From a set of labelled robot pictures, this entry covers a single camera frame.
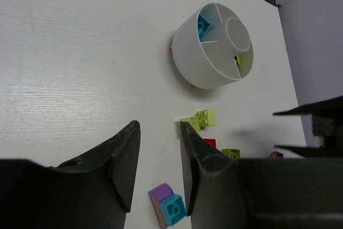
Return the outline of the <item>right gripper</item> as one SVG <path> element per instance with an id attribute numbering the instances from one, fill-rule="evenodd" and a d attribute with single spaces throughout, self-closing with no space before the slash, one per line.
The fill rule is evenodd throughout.
<path id="1" fill-rule="evenodd" d="M 274 112 L 273 115 L 313 115 L 312 133 L 320 139 L 319 148 L 274 145 L 275 148 L 291 151 L 305 158 L 323 157 L 324 154 L 342 154 L 342 119 L 324 117 L 342 116 L 342 96 L 305 104 L 291 110 Z"/>

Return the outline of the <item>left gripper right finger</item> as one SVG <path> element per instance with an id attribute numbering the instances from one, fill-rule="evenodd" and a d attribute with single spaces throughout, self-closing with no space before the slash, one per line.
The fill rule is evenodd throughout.
<path id="1" fill-rule="evenodd" d="M 180 141 L 192 228 L 342 228 L 342 159 L 231 159 Z"/>

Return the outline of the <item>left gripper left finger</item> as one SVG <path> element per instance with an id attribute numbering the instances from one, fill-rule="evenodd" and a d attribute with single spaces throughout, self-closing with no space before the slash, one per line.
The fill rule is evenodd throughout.
<path id="1" fill-rule="evenodd" d="M 56 167 L 1 160 L 1 228 L 123 228 L 139 149 L 140 124 L 131 121 Z"/>

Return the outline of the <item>green small lego brick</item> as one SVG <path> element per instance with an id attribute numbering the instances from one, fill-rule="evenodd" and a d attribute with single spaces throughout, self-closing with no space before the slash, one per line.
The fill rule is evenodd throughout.
<path id="1" fill-rule="evenodd" d="M 230 157 L 231 159 L 240 158 L 240 150 L 239 149 L 225 148 L 225 149 L 222 149 L 222 153 L 225 154 L 226 156 Z"/>

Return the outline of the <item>lime lego plate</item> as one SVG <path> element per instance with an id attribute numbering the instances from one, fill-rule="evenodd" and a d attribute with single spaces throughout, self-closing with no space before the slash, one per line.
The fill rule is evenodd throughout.
<path id="1" fill-rule="evenodd" d="M 179 139 L 201 139 L 200 121 L 197 116 L 181 118 L 177 123 Z"/>

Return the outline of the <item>pale green lego brick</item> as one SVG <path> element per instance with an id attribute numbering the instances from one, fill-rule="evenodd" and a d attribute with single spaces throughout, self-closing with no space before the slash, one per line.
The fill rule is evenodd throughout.
<path id="1" fill-rule="evenodd" d="M 216 126 L 217 121 L 215 117 L 215 110 L 214 109 L 204 109 L 198 111 L 196 116 L 199 120 L 199 125 L 201 128 L 209 127 L 209 126 Z"/>

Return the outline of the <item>lime lego brick small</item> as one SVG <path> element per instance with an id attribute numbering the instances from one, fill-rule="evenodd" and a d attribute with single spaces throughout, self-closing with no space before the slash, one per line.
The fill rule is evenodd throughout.
<path id="1" fill-rule="evenodd" d="M 240 56 L 237 55 L 237 56 L 234 57 L 234 59 L 235 59 L 236 65 L 237 65 L 238 67 L 240 67 L 240 66 L 241 66 L 241 59 L 240 59 Z"/>

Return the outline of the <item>white round divided container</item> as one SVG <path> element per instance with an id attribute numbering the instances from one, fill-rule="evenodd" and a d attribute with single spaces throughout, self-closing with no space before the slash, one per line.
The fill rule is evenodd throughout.
<path id="1" fill-rule="evenodd" d="M 198 15 L 211 27 L 200 41 Z M 220 3 L 204 5 L 175 32 L 171 52 L 180 74 L 194 87 L 211 90 L 245 78 L 253 65 L 253 46 L 242 20 Z M 241 66 L 234 57 L 239 55 Z"/>

